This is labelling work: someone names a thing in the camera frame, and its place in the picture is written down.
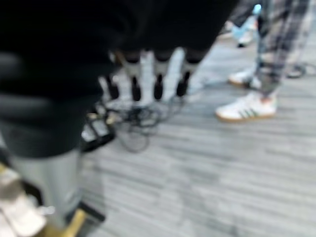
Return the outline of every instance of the plaid pants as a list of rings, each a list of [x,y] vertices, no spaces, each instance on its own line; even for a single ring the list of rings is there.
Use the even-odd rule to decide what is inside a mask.
[[[261,92],[276,92],[297,63],[309,34],[314,0],[262,0],[256,74]]]

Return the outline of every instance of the stand leg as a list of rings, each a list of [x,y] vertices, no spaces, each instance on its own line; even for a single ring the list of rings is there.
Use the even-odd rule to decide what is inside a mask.
[[[100,222],[104,222],[106,219],[106,216],[104,214],[98,212],[97,210],[90,207],[89,205],[87,205],[84,202],[80,202],[79,207],[80,207],[80,209],[85,211],[88,215],[92,216],[93,218],[95,218],[96,220],[98,220]]]

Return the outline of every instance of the light blue object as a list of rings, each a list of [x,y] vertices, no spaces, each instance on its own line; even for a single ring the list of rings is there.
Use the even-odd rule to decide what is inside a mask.
[[[255,7],[253,8],[253,14],[259,15],[260,12],[261,12],[261,5],[260,4],[255,5]],[[255,23],[256,19],[257,17],[250,16],[240,28],[233,26],[233,29],[232,29],[233,37],[235,39],[239,39],[244,34],[244,32],[248,30],[249,25],[252,25]]]
[[[261,5],[260,4],[255,5],[255,7],[253,8],[253,14],[259,15],[260,12],[261,12]]]

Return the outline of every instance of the white shoe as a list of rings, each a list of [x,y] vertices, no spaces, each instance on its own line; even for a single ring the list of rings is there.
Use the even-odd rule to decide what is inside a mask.
[[[254,33],[253,29],[246,30],[238,40],[238,48],[245,48],[250,45],[254,41]]]
[[[3,214],[0,212],[0,236],[1,237],[17,237]]]
[[[220,120],[237,122],[270,118],[275,115],[276,111],[277,98],[275,96],[263,102],[259,92],[251,92],[231,104],[219,107],[215,114]]]
[[[236,86],[249,86],[250,88],[259,89],[261,87],[261,82],[255,76],[256,68],[255,66],[230,74],[228,76],[228,82]]]
[[[19,237],[32,237],[46,225],[23,191],[20,176],[8,168],[0,172],[0,213]]]
[[[0,210],[19,237],[32,237],[46,225],[46,219],[24,193],[14,200],[0,200]]]

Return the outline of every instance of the floor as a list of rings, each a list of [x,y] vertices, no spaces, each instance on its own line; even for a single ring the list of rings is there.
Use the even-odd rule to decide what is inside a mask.
[[[316,64],[315,48],[316,30],[303,61]],[[217,106],[246,93],[226,79],[255,54],[255,45],[217,42],[192,78],[188,104],[159,126],[147,150],[132,154],[114,141],[84,157],[84,199],[108,219],[87,222],[82,236],[316,236],[313,70],[284,81],[273,119],[226,124],[214,117]],[[178,51],[172,59],[165,99],[174,93],[182,57]],[[153,78],[144,65],[147,103]]]

